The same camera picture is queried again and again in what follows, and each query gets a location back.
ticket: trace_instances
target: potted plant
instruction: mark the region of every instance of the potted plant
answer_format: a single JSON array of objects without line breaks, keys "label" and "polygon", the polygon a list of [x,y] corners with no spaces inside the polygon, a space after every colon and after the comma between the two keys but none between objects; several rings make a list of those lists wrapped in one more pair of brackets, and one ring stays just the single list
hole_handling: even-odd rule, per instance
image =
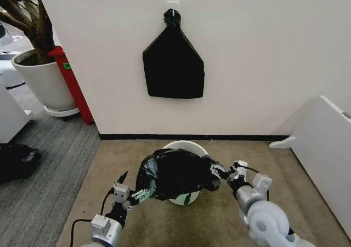
[{"label": "potted plant", "polygon": [[55,44],[52,24],[42,0],[0,0],[0,7],[5,10],[0,11],[0,21],[21,29],[34,47],[14,57],[12,64],[46,111],[75,108],[74,99],[55,60],[48,56]]}]

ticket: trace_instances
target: trash can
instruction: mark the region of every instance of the trash can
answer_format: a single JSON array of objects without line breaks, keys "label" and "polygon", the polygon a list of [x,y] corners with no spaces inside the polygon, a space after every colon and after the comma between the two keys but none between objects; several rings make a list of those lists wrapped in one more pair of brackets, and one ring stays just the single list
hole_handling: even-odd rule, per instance
[{"label": "trash can", "polygon": [[[178,149],[181,148],[183,150],[187,150],[191,153],[194,153],[196,155],[198,155],[199,157],[203,157],[205,155],[207,155],[207,151],[201,147],[199,144],[191,142],[191,141],[187,141],[187,140],[179,140],[179,141],[174,141],[171,142],[167,145],[165,145],[163,148],[174,148],[174,149]],[[192,203],[197,196],[199,196],[200,191],[196,191],[191,193],[190,196],[190,201],[188,202],[187,205],[189,205],[190,203]],[[177,204],[177,205],[185,205],[185,198],[188,196],[188,194],[182,194],[179,195],[176,199],[169,199],[172,203]]]},{"label": "trash can", "polygon": [[57,46],[54,50],[49,52],[49,56],[56,59],[57,66],[60,68],[63,78],[65,79],[70,92],[76,101],[79,111],[87,125],[94,123],[93,116],[90,112],[88,104],[84,98],[81,88],[78,85],[77,79],[73,74],[72,68],[68,63],[68,59],[61,46]]}]

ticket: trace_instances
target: white plant pot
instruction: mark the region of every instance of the white plant pot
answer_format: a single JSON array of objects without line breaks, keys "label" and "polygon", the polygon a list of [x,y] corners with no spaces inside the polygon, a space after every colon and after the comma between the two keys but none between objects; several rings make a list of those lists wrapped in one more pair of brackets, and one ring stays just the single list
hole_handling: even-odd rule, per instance
[{"label": "white plant pot", "polygon": [[[163,148],[174,148],[174,149],[183,149],[183,150],[187,150],[191,153],[194,153],[196,155],[198,155],[199,157],[203,157],[205,155],[207,155],[207,151],[201,147],[199,144],[191,142],[191,141],[187,141],[187,140],[178,140],[178,141],[174,141],[172,143],[167,144],[165,147]],[[190,196],[190,201],[187,205],[189,205],[190,203],[192,203],[197,196],[199,196],[200,191],[196,191],[193,192]],[[179,195],[176,199],[169,199],[172,203],[176,204],[176,205],[185,205],[185,199],[188,196],[188,194],[182,194]]]},{"label": "white plant pot", "polygon": [[21,74],[39,102],[50,110],[66,111],[77,107],[56,62],[24,66],[18,63],[31,56],[34,50],[12,58],[11,63]]}]

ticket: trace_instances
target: trash bag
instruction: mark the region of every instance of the trash bag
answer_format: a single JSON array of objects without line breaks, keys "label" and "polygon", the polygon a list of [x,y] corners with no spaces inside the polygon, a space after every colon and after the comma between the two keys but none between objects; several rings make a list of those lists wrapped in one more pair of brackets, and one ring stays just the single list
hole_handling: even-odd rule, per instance
[{"label": "trash bag", "polygon": [[207,189],[215,191],[220,179],[211,174],[208,155],[199,157],[182,149],[156,150],[141,163],[135,190],[148,189],[150,197],[176,199],[181,194]]},{"label": "trash bag", "polygon": [[202,97],[203,61],[180,29],[180,14],[164,13],[165,30],[144,50],[146,85],[150,96],[177,99]]},{"label": "trash bag", "polygon": [[28,178],[41,154],[27,145],[0,143],[0,182]]}]

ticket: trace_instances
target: hanging bag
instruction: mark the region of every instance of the hanging bag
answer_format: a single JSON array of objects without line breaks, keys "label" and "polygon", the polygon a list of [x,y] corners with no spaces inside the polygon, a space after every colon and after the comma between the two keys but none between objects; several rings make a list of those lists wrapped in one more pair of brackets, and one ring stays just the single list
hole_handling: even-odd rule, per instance
[{"label": "hanging bag", "polygon": [[180,29],[180,14],[164,13],[165,30],[144,50],[146,85],[150,96],[192,99],[202,97],[203,61]]}]

